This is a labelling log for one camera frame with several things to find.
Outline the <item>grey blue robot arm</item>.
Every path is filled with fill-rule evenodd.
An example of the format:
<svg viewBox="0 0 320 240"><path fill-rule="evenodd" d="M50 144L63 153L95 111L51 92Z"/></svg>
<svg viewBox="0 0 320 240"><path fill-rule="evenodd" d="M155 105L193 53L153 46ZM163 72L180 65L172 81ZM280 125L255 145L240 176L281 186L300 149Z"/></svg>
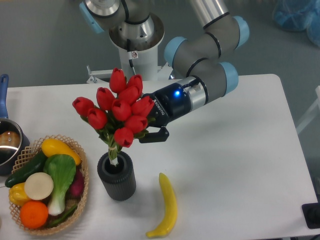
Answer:
<svg viewBox="0 0 320 240"><path fill-rule="evenodd" d="M204 32L196 40L175 37L166 45L164 58L182 79L150 94L155 103L151 126L158 132L147 133L141 143L166 141L168 123L225 96L238 85L237 70L219 59L248 40L247 22L231 16L222 0L193 0L190 4ZM149 0L84 0L79 8L93 31L108 32L126 76L160 79L158 45L164 37L164 25L151 12Z"/></svg>

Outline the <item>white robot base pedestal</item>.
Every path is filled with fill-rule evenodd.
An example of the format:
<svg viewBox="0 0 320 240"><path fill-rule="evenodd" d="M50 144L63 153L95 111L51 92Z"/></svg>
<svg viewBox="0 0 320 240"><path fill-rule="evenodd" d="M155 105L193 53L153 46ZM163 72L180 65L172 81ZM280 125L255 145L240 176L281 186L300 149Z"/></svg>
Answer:
<svg viewBox="0 0 320 240"><path fill-rule="evenodd" d="M144 81L160 79L158 46L165 29L161 19L149 9L131 12L129 18L108 28L106 18L84 14L85 20L96 33L107 31L111 42L118 48L121 68L127 77L139 74Z"/></svg>

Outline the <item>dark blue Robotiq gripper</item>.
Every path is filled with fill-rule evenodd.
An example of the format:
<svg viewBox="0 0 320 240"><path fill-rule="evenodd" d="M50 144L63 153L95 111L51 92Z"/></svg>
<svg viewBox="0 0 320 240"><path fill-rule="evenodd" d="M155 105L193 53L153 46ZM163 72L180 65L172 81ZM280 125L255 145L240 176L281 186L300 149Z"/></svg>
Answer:
<svg viewBox="0 0 320 240"><path fill-rule="evenodd" d="M165 126L191 111L191 100L183 87L179 83L172 83L153 93L143 95L143 97L149 96L154 102L148 114L148 117L154 120L149 126L158 127L159 131L146 133L139 139L141 144L165 142L170 135Z"/></svg>

